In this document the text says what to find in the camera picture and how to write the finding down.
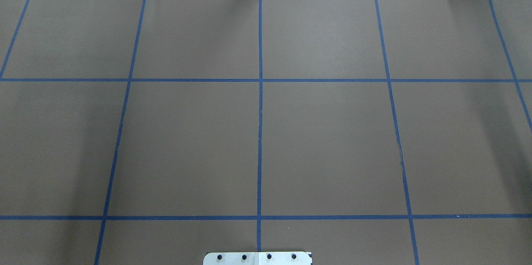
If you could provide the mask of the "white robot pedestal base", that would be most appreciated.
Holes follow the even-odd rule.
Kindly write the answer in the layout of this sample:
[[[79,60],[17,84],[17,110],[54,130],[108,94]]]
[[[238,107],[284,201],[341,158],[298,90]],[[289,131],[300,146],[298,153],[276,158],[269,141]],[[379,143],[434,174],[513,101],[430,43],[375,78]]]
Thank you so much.
[[[212,252],[205,255],[204,265],[312,265],[311,252]]]

